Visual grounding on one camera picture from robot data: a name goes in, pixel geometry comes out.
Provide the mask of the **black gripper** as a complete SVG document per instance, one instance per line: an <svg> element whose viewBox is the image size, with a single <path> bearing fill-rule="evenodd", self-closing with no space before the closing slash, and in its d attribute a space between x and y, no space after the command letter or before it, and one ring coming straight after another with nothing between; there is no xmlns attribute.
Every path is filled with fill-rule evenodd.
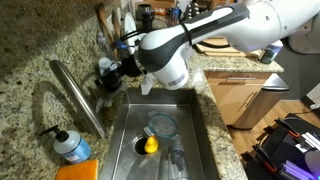
<svg viewBox="0 0 320 180"><path fill-rule="evenodd" d="M121 65L115 69L107 69L102 75L94 81L97 86L103 86L107 91L114 92L122 85L121 78L126 75L128 77L137 77L142 72L138 68L133 55L124 58Z"/></svg>

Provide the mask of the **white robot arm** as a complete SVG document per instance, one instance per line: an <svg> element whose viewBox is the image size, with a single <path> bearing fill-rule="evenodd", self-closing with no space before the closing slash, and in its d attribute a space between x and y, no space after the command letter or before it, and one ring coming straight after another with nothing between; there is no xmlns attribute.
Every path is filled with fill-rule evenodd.
<svg viewBox="0 0 320 180"><path fill-rule="evenodd" d="M95 83L114 91L121 85L122 75L136 77L144 68L164 88L176 90L188 80L192 45L222 36L239 51L254 51L293 35L319 10L320 0L258 0L250 5L222 6L147 33L135 54L122 61L120 71L107 70Z"/></svg>

